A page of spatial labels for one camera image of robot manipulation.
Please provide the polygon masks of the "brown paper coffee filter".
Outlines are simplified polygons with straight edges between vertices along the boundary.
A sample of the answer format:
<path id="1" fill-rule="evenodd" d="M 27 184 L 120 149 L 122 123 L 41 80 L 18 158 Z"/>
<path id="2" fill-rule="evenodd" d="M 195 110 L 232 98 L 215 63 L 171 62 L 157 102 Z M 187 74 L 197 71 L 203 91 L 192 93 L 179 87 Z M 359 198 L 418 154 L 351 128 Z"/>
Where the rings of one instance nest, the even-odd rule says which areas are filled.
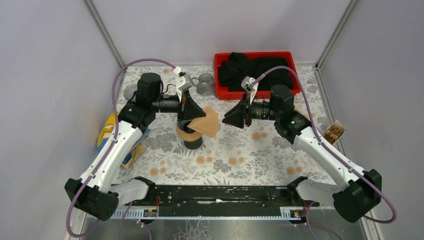
<path id="1" fill-rule="evenodd" d="M 214 138 L 220 127 L 219 115 L 209 106 L 205 107 L 203 111 L 206 116 L 193 119 L 188 127 L 209 138 Z"/>

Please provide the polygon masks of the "dark glass carafe red rim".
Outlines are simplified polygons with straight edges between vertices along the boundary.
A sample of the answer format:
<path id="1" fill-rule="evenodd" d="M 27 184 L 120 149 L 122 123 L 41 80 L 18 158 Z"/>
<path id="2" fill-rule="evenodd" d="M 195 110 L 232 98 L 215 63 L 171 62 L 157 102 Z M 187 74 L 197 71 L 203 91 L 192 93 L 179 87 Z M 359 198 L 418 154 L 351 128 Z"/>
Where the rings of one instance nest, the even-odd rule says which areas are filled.
<path id="1" fill-rule="evenodd" d="M 192 140 L 192 141 L 184 140 L 183 141 L 183 144 L 189 150 L 196 150 L 196 149 L 198 149 L 198 148 L 200 148 L 202 146 L 202 144 L 203 144 L 203 138 L 202 137 L 199 137 L 198 139 Z"/>

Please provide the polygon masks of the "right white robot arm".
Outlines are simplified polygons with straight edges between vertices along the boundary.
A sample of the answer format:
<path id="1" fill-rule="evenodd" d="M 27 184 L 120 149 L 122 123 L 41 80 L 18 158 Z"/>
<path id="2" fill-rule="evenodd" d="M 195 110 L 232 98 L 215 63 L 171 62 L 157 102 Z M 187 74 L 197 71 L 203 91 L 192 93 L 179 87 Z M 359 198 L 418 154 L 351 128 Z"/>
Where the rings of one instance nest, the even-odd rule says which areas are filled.
<path id="1" fill-rule="evenodd" d="M 295 109 L 294 95 L 287 86 L 273 86 L 269 101 L 262 102 L 255 102 L 252 92 L 244 92 L 241 100 L 224 114 L 222 122 L 242 129 L 253 120 L 273 121 L 282 138 L 312 157 L 334 181 L 327 184 L 299 177 L 289 184 L 292 189 L 286 193 L 291 205 L 315 201 L 335 208 L 343 219 L 355 223 L 381 202 L 380 173 L 353 163 L 317 132 Z"/>

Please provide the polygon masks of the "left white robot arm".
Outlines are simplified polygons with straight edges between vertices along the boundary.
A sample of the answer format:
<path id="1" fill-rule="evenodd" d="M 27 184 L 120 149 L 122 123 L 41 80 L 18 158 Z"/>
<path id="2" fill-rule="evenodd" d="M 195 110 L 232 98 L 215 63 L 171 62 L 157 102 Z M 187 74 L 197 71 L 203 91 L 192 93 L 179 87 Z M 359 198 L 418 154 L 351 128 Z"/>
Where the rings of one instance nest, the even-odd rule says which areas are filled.
<path id="1" fill-rule="evenodd" d="M 163 92 L 161 77 L 152 72 L 141 75 L 137 88 L 131 92 L 125 106 L 115 114 L 115 126 L 87 170 L 78 179 L 70 178 L 64 188 L 71 201 L 67 217 L 74 208 L 101 221 L 108 220 L 117 207 L 133 201 L 148 206 L 155 200 L 154 184 L 137 177 L 126 183 L 113 184 L 113 178 L 126 156 L 141 141 L 157 113 L 176 113 L 179 122 L 206 116 L 190 95 L 191 77 L 177 74 L 175 95 Z"/>

